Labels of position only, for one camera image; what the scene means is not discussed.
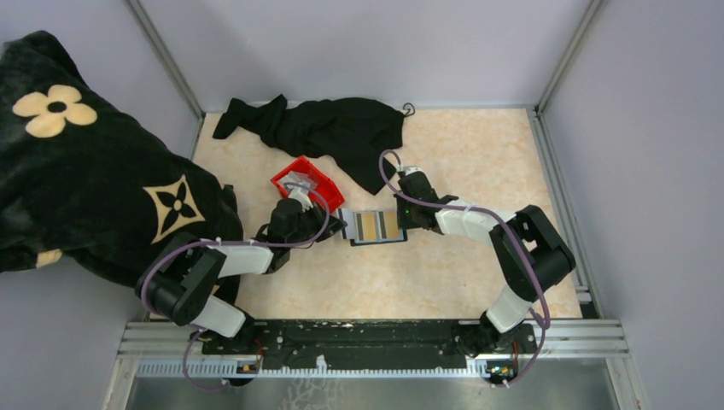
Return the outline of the gold credit card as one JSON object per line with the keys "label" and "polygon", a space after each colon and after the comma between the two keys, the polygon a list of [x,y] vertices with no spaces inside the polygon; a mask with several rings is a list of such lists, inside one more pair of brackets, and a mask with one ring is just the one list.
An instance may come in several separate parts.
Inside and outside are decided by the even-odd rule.
{"label": "gold credit card", "polygon": [[379,213],[380,238],[383,240],[397,241],[403,238],[397,220],[395,210],[385,210]]}
{"label": "gold credit card", "polygon": [[376,211],[365,211],[354,214],[355,241],[358,243],[376,242],[378,240]]}

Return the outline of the red plastic bin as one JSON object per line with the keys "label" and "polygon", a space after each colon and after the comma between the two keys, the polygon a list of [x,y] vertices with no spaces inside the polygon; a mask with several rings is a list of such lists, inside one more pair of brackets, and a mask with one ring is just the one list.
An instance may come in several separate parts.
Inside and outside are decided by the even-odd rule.
{"label": "red plastic bin", "polygon": [[310,201],[323,205],[318,197],[308,194],[309,189],[315,190],[326,201],[331,212],[337,210],[345,202],[345,197],[334,181],[304,156],[292,161],[274,175],[270,182],[283,198],[289,197],[291,193],[294,197],[304,193],[308,195]]}

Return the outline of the black leather card holder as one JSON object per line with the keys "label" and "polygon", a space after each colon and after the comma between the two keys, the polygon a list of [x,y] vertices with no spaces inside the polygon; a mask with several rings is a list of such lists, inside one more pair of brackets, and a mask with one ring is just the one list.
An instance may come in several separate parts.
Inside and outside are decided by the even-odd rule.
{"label": "black leather card holder", "polygon": [[352,246],[402,243],[408,240],[406,230],[398,223],[396,208],[353,211],[338,208],[337,218],[346,224],[342,238]]}

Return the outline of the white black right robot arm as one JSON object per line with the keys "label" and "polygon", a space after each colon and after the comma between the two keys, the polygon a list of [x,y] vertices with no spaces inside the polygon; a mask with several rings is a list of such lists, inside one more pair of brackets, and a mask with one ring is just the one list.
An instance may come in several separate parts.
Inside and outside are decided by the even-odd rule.
{"label": "white black right robot arm", "polygon": [[514,340],[513,328],[533,312],[536,302],[542,309],[536,321],[541,328],[549,328],[551,314],[545,293],[576,268],[576,261],[545,212],[528,205],[513,213],[496,214],[456,196],[438,196],[417,167],[406,167],[398,175],[400,188],[395,197],[402,221],[412,228],[466,237],[493,247],[505,285],[482,315],[484,347],[504,351]]}

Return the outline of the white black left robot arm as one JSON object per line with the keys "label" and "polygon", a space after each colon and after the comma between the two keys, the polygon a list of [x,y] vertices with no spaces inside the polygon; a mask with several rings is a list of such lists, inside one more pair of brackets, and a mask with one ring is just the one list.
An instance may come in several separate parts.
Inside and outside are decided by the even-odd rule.
{"label": "white black left robot arm", "polygon": [[292,249],[324,241],[346,226],[324,204],[304,208],[298,200],[282,199],[251,240],[200,239],[187,232],[174,236],[135,291],[150,312],[175,325],[212,331],[233,352],[243,354],[256,341],[253,320],[214,294],[218,282],[274,273],[289,261]]}

